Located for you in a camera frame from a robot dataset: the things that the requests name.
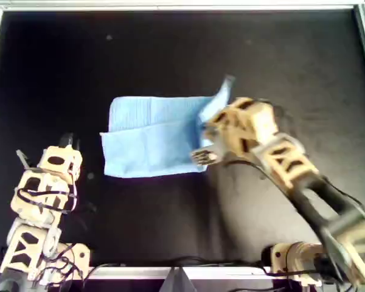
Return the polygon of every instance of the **wooden robot link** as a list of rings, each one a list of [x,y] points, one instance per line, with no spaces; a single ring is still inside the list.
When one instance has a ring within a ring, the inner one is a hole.
[[[77,204],[75,182],[82,156],[72,142],[72,135],[65,135],[59,146],[45,149],[36,166],[17,151],[25,171],[11,202],[18,217],[7,236],[0,291],[13,291],[14,285],[21,292],[44,291],[64,281],[82,280],[89,273],[89,249],[59,242],[61,215]]]
[[[321,245],[300,242],[273,246],[273,271],[313,269],[339,283],[365,285],[365,209],[320,174],[297,139],[279,132],[270,103],[239,98],[208,121],[203,134],[214,144],[192,153],[198,165],[216,164],[233,156],[260,169],[320,239]],[[309,192],[317,194],[338,215],[332,220],[322,217],[308,199]],[[320,286],[316,276],[295,274],[289,279],[303,286]]]

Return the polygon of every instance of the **metal frame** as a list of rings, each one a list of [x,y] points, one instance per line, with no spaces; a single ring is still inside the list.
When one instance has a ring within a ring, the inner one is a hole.
[[[365,51],[365,0],[0,0],[5,12],[132,10],[354,10]],[[271,277],[251,267],[185,267],[190,279],[261,279]],[[170,268],[100,268],[91,279],[165,279]]]

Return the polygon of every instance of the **blue towel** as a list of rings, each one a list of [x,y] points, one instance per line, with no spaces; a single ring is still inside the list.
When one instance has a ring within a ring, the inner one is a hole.
[[[117,97],[109,109],[108,133],[101,133],[104,174],[143,178],[203,172],[190,152],[211,144],[201,127],[229,100],[233,78],[213,97]]]

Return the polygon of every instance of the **black table surface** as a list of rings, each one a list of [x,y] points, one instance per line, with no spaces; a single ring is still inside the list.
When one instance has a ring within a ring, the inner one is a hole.
[[[62,240],[86,243],[93,265],[187,255],[256,259],[266,245],[314,239],[268,181],[244,179],[238,167],[239,179],[222,186],[204,173],[103,175],[99,133],[107,131],[113,98],[210,96],[226,74],[236,77],[232,98],[286,108],[316,165],[365,202],[365,62],[352,12],[7,12],[0,31],[0,248],[23,171],[15,150],[37,161],[68,131],[82,141],[80,204],[97,212],[65,217]],[[247,202],[236,219],[219,200],[225,190]],[[249,244],[240,244],[241,228]]]

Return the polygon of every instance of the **blue cloth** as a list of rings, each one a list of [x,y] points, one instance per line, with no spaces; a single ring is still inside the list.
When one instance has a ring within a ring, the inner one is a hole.
[[[203,172],[190,152],[210,145],[201,127],[229,99],[228,77],[213,97],[117,97],[109,109],[108,133],[101,133],[104,174],[139,178]]]

